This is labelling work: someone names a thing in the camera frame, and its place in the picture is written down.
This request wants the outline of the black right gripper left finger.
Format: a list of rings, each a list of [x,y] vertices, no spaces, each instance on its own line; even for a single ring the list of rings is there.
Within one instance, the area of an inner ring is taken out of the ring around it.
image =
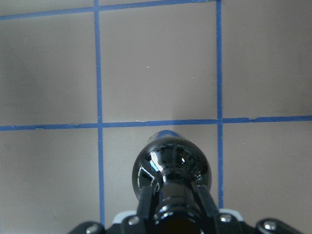
[[[151,217],[153,212],[153,189],[150,186],[142,188],[136,215],[139,220],[144,223],[146,227],[151,224]]]

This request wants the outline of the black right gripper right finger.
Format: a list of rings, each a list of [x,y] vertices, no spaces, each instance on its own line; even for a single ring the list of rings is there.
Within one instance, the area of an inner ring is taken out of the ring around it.
[[[209,188],[206,185],[196,185],[195,190],[205,215],[208,218],[214,218],[219,213],[219,210],[210,194]]]

